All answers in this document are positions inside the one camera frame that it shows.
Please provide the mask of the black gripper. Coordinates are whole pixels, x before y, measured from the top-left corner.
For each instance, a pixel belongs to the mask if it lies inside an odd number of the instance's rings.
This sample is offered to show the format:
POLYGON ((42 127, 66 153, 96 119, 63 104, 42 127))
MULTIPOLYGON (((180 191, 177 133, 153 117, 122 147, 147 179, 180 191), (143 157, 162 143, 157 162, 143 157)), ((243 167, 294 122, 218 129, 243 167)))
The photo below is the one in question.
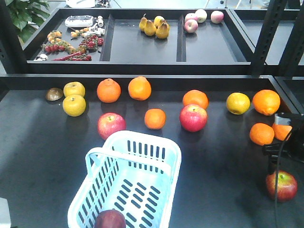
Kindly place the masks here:
POLYGON ((282 156, 297 162, 304 161, 304 115, 276 113, 274 123, 292 129, 282 142, 263 145, 262 152, 268 157, 268 174, 277 170, 282 156))

